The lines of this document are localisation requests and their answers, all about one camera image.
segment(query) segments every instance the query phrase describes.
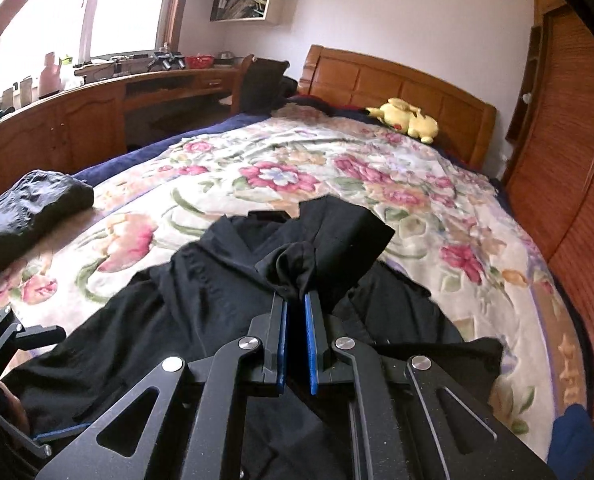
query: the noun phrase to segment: window pane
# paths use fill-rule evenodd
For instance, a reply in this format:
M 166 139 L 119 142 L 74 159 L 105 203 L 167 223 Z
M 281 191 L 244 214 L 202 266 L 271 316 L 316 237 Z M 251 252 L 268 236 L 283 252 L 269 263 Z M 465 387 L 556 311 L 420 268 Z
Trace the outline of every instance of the window pane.
M 154 50 L 162 0 L 98 0 L 90 57 Z
M 38 77 L 44 56 L 77 59 L 86 0 L 29 0 L 0 36 L 0 93 Z

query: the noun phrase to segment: yellow plush toy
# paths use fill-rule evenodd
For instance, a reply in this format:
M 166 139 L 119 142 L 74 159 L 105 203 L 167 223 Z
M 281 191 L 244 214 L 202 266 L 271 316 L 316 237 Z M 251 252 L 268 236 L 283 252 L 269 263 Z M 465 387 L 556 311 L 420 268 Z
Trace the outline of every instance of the yellow plush toy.
M 439 126 L 430 116 L 424 116 L 420 108 L 412 106 L 403 99 L 393 97 L 380 108 L 366 108 L 370 117 L 376 117 L 386 126 L 398 132 L 405 132 L 424 144 L 430 144 L 439 132 Z

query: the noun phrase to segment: desk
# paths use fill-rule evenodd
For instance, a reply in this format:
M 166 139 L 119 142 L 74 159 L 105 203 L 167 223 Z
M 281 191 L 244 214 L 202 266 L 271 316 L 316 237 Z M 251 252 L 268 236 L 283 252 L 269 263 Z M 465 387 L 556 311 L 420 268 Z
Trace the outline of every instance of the desk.
M 232 92 L 246 66 L 129 75 L 61 92 L 0 121 L 0 194 L 31 170 L 76 173 L 126 152 L 124 114 L 176 99 Z

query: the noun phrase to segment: window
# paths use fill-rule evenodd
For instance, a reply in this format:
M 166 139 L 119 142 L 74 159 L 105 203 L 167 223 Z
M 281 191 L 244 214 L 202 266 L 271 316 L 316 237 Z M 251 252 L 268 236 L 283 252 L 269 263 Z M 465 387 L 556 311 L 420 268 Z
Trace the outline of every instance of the window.
M 37 78 L 49 52 L 73 62 L 152 52 L 167 9 L 167 0 L 28 0 L 0 36 L 0 94 Z

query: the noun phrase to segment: headboard panel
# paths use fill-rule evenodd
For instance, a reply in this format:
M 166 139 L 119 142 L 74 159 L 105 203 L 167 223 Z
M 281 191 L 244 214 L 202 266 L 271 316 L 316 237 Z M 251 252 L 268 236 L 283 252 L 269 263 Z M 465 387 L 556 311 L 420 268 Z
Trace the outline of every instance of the headboard panel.
M 399 63 L 321 45 L 311 46 L 298 89 L 340 106 L 379 107 L 401 97 L 437 120 L 440 147 L 450 146 L 476 169 L 488 151 L 496 117 L 493 105 L 446 81 Z M 442 136 L 449 142 L 442 142 Z

